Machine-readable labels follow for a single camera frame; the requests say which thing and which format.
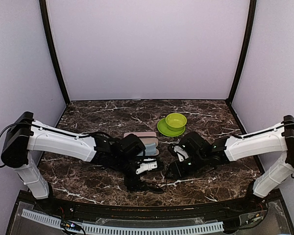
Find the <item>purple wall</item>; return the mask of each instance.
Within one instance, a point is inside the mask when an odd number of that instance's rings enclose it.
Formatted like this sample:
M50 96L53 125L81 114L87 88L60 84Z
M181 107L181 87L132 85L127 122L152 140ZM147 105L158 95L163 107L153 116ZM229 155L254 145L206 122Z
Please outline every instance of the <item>purple wall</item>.
M248 0L49 0L72 100L227 98Z
M39 1L0 0L0 131L24 111L55 125L64 108ZM12 169L0 169L0 235L5 234L20 188L22 183Z
M294 0L262 0L233 106L247 131L294 116ZM268 169L279 153L261 157ZM281 186L294 223L294 180Z

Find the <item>green bowl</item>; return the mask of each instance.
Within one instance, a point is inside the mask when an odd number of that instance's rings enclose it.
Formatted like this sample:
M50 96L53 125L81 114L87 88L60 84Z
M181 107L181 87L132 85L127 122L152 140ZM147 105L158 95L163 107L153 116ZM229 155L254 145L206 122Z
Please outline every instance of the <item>green bowl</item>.
M187 123L187 119L184 115L173 113L169 114L166 117L166 123L168 125L168 128L172 131L181 131L185 127Z

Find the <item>brown marble surface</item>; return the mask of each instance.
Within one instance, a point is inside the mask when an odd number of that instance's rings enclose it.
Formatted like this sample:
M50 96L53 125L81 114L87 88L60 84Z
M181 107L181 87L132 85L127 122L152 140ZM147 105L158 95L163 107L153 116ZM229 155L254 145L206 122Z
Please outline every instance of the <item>brown marble surface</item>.
M165 168L175 160L168 144L179 141L161 135L157 122L169 113L182 113L187 119L186 132L197 131L210 143L216 138L240 134L227 105L219 100L118 100L72 102L58 128L75 133L104 131L122 138L125 132L155 131L159 138L160 159ZM252 157L241 159L205 174L185 180L168 180L164 194L126 191L123 175L110 169L72 157L46 153L39 164L43 177L51 183L57 198L114 206L178 206L223 201L244 196L247 186L260 176ZM164 185L163 171L142 177Z

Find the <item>white cable channel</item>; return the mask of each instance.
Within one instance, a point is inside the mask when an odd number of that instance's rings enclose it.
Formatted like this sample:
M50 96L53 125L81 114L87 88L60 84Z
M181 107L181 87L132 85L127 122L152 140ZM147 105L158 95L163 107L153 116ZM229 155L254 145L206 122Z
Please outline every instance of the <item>white cable channel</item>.
M61 219L55 217L26 209L23 209L22 217L49 227L61 229ZM121 228L88 223L77 224L82 226L88 235L201 235L224 231L223 222L173 228Z

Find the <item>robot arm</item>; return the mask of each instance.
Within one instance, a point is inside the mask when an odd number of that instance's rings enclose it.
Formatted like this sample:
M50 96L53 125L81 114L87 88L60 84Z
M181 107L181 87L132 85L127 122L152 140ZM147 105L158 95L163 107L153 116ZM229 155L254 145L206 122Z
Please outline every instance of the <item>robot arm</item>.
M223 165L238 159L282 152L280 158L261 177L252 182L253 195L264 198L294 173L294 118L285 116L282 123L241 136L217 139L209 144L196 132L188 133L169 151L179 158L171 163L168 178L186 177L206 165Z
M121 171L129 190L147 190L140 174L158 167L152 156L143 154L140 161L136 160L137 155L146 153L146 147L134 134L121 140L95 133L76 134L34 120L30 112L25 112L16 123L23 124L8 130L1 160L15 169L37 199L48 198L51 188L32 160L30 150L62 154Z

